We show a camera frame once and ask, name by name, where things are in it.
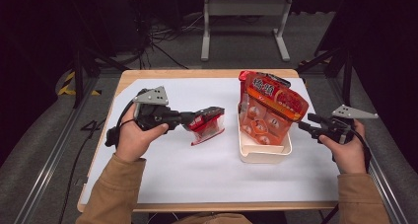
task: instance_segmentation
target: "dark floor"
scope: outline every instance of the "dark floor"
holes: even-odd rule
[[[191,69],[297,68],[302,60],[314,57],[315,48],[332,17],[332,13],[289,17],[284,40],[291,57],[290,62],[283,62],[280,58],[271,33],[275,20],[269,18],[260,18],[252,24],[234,18],[217,21],[212,28],[208,62],[200,61],[201,25],[174,40],[164,40],[158,43],[158,46],[177,62]],[[147,55],[148,58],[144,55],[142,59],[146,68],[181,68],[156,48],[147,48]],[[129,55],[121,54],[117,60],[126,57]],[[138,69],[139,63],[135,61],[127,66]],[[66,76],[63,75],[57,82],[57,92]],[[106,118],[119,77],[120,72],[117,70],[104,68],[98,79],[86,80],[91,82],[92,89],[102,92],[99,96],[88,96],[78,110],[72,109],[74,96],[59,96],[58,101],[46,110],[22,137],[0,169],[1,223],[14,223],[16,220],[23,220],[22,217],[25,215],[28,216],[26,223],[58,223],[73,164],[78,152],[83,148],[75,166],[62,220],[62,223],[74,223],[80,215],[76,207],[82,190],[80,184],[86,180],[102,133],[98,130],[91,139],[86,140],[90,131],[81,128],[92,121],[100,122]],[[308,92],[317,113],[330,114],[342,104],[341,75],[336,79],[325,78],[321,73],[321,67],[318,66],[301,74],[301,77],[307,81]],[[375,112],[373,103],[356,75],[352,83],[351,106],[366,112]],[[69,124],[69,118],[74,114],[77,115],[77,119]],[[393,223],[418,223],[418,213],[415,211],[418,206],[417,174],[409,167],[380,119],[365,120],[364,124],[367,126],[367,140],[376,160],[374,169],[378,174],[377,181],[383,186],[383,197],[387,200],[387,208],[393,214]],[[71,127],[68,134],[62,132],[65,127]],[[64,141],[58,152],[57,141]],[[37,191],[34,188],[36,179],[42,174],[42,169],[48,164],[48,158],[54,151],[59,154],[58,162],[56,166],[49,167],[49,173],[44,178],[47,186],[34,195]],[[31,199],[33,204],[28,208],[25,202],[30,194],[35,198]],[[322,216],[329,211],[295,210],[286,211],[284,214],[288,224],[320,223]],[[134,222],[137,224],[146,223],[147,219],[148,214],[134,214]],[[338,213],[329,223],[337,221]]]

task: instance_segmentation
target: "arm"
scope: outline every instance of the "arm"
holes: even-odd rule
[[[133,117],[132,106],[122,123]],[[131,223],[139,186],[145,168],[145,154],[150,143],[164,134],[167,124],[142,131],[134,121],[120,128],[119,145],[96,181],[89,202],[76,223]]]
[[[354,122],[356,131],[365,137],[364,125],[358,120]],[[331,150],[342,173],[338,176],[340,223],[389,223],[382,197],[367,174],[360,139],[354,137],[345,145],[324,135],[319,140]]]

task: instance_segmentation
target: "sleeve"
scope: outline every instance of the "sleeve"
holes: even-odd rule
[[[125,162],[113,154],[76,223],[131,223],[145,163],[145,159]]]
[[[338,176],[340,224],[390,223],[382,197],[368,174]]]

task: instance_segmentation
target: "hand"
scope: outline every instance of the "hand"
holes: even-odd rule
[[[122,118],[121,124],[133,118],[136,105],[132,105]],[[169,125],[166,123],[160,124],[147,131],[142,131],[134,120],[128,121],[121,125],[119,144],[115,155],[126,161],[137,161],[148,150],[150,143],[163,135]]]
[[[357,119],[354,119],[354,127],[356,131],[364,138],[365,127]],[[357,136],[347,144],[341,145],[336,143],[329,137],[321,135],[319,140],[331,150],[335,162],[337,163],[342,173],[367,173],[365,167],[365,155],[363,144]]]

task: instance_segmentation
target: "snack bag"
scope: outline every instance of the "snack bag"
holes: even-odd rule
[[[292,122],[300,121],[309,104],[277,76],[242,71],[240,130],[261,145],[280,145]]]

